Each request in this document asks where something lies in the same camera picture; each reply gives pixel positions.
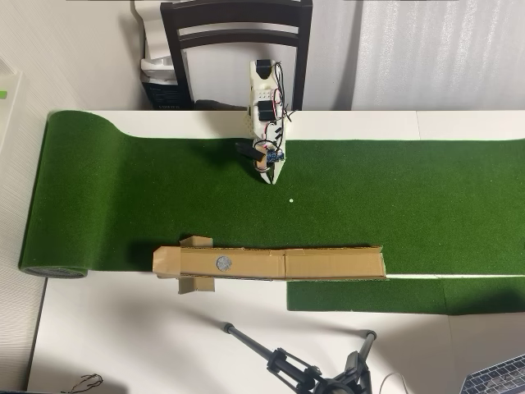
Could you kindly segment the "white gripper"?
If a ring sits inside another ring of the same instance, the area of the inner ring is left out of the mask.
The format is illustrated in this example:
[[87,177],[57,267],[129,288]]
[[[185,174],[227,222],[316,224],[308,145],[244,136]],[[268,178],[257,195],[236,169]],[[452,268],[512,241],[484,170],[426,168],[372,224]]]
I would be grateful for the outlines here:
[[253,142],[267,145],[267,166],[270,168],[257,171],[266,183],[275,185],[285,163],[285,141],[291,120],[287,117],[276,121],[259,121],[253,118],[250,121]]

